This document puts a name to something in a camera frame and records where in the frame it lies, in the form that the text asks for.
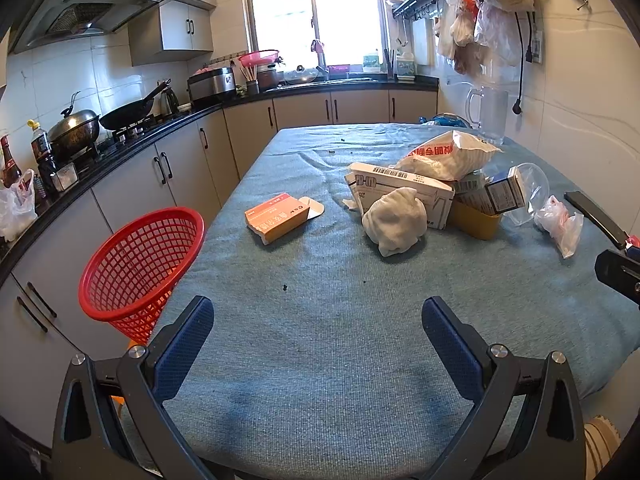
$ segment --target white cloth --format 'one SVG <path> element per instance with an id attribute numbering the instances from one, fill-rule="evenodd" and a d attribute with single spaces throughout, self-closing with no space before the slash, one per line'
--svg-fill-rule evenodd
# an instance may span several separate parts
<path id="1" fill-rule="evenodd" d="M 427 231 L 427 211 L 416 194 L 411 187 L 395 189 L 364 213 L 364 231 L 383 256 L 404 253 Z"/>

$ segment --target blue gripper pad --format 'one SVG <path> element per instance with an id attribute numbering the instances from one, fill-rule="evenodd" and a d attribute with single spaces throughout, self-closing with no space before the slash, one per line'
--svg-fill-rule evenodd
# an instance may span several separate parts
<path id="1" fill-rule="evenodd" d="M 462 323 L 441 297 L 433 296 L 424 302 L 422 327 L 460 395 L 480 401 L 484 395 L 482 367 L 460 335 Z"/>
<path id="2" fill-rule="evenodd" d="M 154 386 L 151 391 L 158 402 L 173 399 L 177 395 L 213 327 L 214 312 L 211 301 L 202 296 L 197 296 L 193 301 L 196 299 L 198 303 L 188 318 L 180 320 L 179 317 L 176 320 L 176 324 L 182 321 L 182 327 L 154 367 Z"/>

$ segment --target rice cooker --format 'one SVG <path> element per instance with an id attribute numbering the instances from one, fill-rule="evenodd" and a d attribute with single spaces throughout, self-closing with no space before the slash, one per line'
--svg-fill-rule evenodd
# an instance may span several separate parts
<path id="1" fill-rule="evenodd" d="M 193 110 L 204 110 L 236 96 L 236 78 L 228 67 L 206 70 L 187 79 Z"/>

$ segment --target range hood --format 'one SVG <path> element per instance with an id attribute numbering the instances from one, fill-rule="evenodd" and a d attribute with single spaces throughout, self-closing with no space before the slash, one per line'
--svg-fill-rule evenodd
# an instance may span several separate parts
<path id="1" fill-rule="evenodd" d="M 14 21 L 9 52 L 114 32 L 163 0 L 28 0 Z"/>

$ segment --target cabinet door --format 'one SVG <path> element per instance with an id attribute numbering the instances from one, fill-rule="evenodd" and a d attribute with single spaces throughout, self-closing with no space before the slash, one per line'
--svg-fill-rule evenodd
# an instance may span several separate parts
<path id="1" fill-rule="evenodd" d="M 88 317 L 78 303 L 82 272 L 109 236 L 111 231 L 89 191 L 47 227 L 14 267 L 15 279 L 30 301 L 94 360 L 122 355 L 128 341 L 109 323 Z M 47 305 L 57 317 L 51 316 Z"/>
<path id="2" fill-rule="evenodd" d="M 387 90 L 345 90 L 331 92 L 334 124 L 372 124 L 389 122 Z"/>
<path id="3" fill-rule="evenodd" d="M 242 178 L 278 131 L 273 102 L 256 101 L 226 108 L 225 119 Z"/>
<path id="4" fill-rule="evenodd" d="M 195 209 L 209 226 L 220 211 L 220 202 L 196 123 L 158 140 L 156 149 L 176 205 Z"/>
<path id="5" fill-rule="evenodd" d="M 390 122 L 419 124 L 420 117 L 432 118 L 438 105 L 437 92 L 390 90 Z"/>
<path id="6" fill-rule="evenodd" d="M 190 6 L 189 19 L 191 20 L 191 48 L 193 50 L 213 52 L 209 11 Z"/>
<path id="7" fill-rule="evenodd" d="M 44 332 L 27 308 L 48 332 Z M 66 369 L 76 353 L 38 314 L 9 276 L 0 288 L 0 415 L 47 447 L 53 441 Z"/>
<path id="8" fill-rule="evenodd" d="M 222 110 L 218 110 L 198 119 L 197 123 L 220 205 L 225 205 L 226 200 L 240 182 L 234 152 L 226 130 L 225 115 Z"/>
<path id="9" fill-rule="evenodd" d="M 113 232 L 146 213 L 175 206 L 167 179 L 162 177 L 155 146 L 108 174 L 93 190 Z"/>
<path id="10" fill-rule="evenodd" d="M 191 50 L 189 6 L 171 1 L 160 6 L 160 33 L 165 50 Z"/>
<path id="11" fill-rule="evenodd" d="M 278 129 L 334 124 L 331 94 L 293 95 L 273 100 L 278 114 Z"/>

